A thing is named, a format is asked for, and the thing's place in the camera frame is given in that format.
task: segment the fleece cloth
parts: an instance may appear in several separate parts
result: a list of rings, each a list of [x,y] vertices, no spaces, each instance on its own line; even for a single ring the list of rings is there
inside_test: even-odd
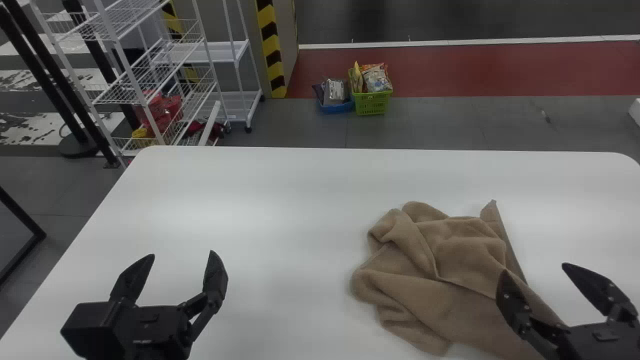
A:
[[[438,356],[464,343],[503,359],[542,359],[495,304],[508,269],[533,316],[561,323],[524,281],[495,201],[480,217],[449,217],[408,202],[384,215],[367,239],[372,255],[353,273],[351,291],[376,306],[384,328]]]

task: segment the hazard stripe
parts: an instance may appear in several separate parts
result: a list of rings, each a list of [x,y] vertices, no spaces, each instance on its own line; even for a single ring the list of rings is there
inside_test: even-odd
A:
[[[171,34],[171,39],[180,40],[184,36],[184,29],[182,28],[182,24],[178,20],[178,17],[175,13],[175,7],[173,6],[173,0],[169,1],[162,7],[162,14],[164,19],[166,20],[166,26],[169,28],[169,34]],[[188,64],[184,64],[184,73],[187,77],[187,80],[191,83],[198,83],[200,79],[198,78],[198,73],[196,70],[189,66]]]
[[[278,38],[278,25],[273,0],[255,0],[255,9],[258,15],[258,27],[262,35],[262,54],[267,67],[271,96],[285,97],[287,95],[287,84],[284,78],[282,49]]]

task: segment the white table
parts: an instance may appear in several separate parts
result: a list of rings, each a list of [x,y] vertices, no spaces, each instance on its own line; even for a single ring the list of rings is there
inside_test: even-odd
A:
[[[191,359],[427,359],[348,291],[368,228],[409,200],[477,215],[496,199],[531,286],[569,324],[602,321],[560,264],[609,276],[640,305],[639,186],[637,163],[611,153],[153,147],[0,340],[0,358],[74,358],[59,330],[78,302],[106,300],[124,268],[155,253],[138,303],[177,304],[200,291],[213,249],[227,299]],[[461,345],[448,358],[491,359]]]

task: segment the red object on floor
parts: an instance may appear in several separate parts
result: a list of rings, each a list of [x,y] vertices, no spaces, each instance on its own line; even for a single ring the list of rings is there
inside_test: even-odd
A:
[[[640,94],[640,45],[588,42],[301,50],[287,97],[356,60],[387,63],[394,97]]]

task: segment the blue basket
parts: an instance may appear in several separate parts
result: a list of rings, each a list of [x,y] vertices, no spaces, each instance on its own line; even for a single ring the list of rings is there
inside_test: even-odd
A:
[[[320,106],[320,110],[322,110],[322,112],[325,114],[338,114],[338,113],[348,113],[349,111],[353,111],[353,108],[355,108],[356,103],[353,100],[349,100],[340,105],[324,106],[320,103],[320,100],[318,100],[318,106]]]
[[[322,105],[320,101],[321,97],[324,97],[324,91],[322,90],[322,86],[320,84],[311,85],[311,87],[316,92],[316,97],[318,99],[318,106],[320,106],[320,110],[325,114],[340,114],[340,113],[348,113],[349,111],[353,111],[356,107],[355,101],[350,99],[347,102],[338,105]]]

